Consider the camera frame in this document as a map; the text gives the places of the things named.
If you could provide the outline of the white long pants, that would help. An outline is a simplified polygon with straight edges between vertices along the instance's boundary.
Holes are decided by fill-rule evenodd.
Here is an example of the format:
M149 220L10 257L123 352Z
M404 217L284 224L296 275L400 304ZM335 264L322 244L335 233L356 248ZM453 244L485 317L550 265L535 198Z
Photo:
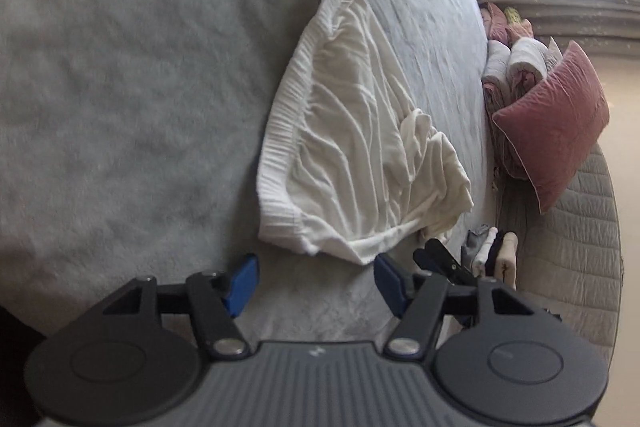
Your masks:
M259 236L368 265L473 207L454 146L416 106L368 0L321 0L280 81L256 179Z

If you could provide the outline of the grey folded sweater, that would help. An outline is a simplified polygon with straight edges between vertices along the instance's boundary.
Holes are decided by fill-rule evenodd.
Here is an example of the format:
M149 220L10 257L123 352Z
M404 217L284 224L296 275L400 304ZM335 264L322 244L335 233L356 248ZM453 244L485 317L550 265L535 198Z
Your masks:
M472 262L483 246L490 230L489 225L480 225L478 228L466 232L464 243L461 246L461 263L472 270Z

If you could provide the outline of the white folded garment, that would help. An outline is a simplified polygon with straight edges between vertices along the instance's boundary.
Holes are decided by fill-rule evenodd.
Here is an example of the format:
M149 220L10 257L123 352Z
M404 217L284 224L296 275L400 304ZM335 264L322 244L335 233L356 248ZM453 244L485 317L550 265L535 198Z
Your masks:
M497 234L498 229L496 227L491 227L488 230L484 243L482 244L482 246L480 246L480 250L477 251L477 254L472 261L472 273L474 277L484 277L486 275L486 263L489 257L491 246L495 242Z

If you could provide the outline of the black folded garment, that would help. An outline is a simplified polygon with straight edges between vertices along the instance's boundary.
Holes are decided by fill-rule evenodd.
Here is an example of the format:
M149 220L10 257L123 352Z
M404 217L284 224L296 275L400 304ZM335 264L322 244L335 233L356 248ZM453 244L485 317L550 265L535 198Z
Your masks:
M497 235L492 242L488 257L485 263L485 275L486 277L493 277L495 275L496 262L498 258L498 254L500 253L500 249L503 243L503 237L506 235L505 231L499 230Z

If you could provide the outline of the beige folded garment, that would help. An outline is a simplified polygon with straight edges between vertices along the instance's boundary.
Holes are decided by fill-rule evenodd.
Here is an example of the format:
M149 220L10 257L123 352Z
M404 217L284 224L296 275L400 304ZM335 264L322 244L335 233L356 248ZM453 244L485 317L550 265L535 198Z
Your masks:
M516 270L518 269L518 236L514 232L503 235L502 245L496 260L495 277L506 285L516 288Z

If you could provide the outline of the grey quilted headboard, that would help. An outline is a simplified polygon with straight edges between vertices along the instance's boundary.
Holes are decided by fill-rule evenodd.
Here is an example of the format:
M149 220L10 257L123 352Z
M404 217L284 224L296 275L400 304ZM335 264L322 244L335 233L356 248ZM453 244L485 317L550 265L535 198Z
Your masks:
M540 213L533 185L507 176L498 223L518 236L516 288L611 361L620 321L624 260L608 164L595 146L554 206Z

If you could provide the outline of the maroon pillow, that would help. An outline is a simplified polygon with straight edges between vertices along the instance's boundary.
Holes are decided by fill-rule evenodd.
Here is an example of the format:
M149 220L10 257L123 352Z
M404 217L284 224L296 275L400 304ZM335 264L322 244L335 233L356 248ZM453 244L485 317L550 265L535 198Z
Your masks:
M597 144L610 109L587 53L572 40L546 80L491 120L513 148L544 215Z

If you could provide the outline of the folded grey pink duvet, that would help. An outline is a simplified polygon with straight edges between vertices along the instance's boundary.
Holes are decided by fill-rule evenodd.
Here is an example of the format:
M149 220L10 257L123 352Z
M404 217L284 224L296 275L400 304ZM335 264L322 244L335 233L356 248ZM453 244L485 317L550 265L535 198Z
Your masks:
M562 53L554 41L537 40L532 23L512 6L500 9L484 1L480 16L488 38L482 86L485 112L491 118L546 80Z

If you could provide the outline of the grey bed sheet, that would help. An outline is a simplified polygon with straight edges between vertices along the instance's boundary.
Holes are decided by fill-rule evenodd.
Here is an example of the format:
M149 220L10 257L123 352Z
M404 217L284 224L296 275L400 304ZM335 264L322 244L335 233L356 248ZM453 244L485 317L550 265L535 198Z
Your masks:
M269 109L320 0L1 0L1 304L50 336L139 275L160 283L247 253L250 341L378 339L370 269L258 239ZM416 105L491 218L476 0L369 0Z

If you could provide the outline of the grey curtain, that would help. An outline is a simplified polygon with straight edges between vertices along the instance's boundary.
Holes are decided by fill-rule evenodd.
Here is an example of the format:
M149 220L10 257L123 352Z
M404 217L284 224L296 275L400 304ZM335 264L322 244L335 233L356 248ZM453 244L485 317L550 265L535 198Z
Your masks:
M592 54L639 56L639 0L480 0L517 9L539 38Z

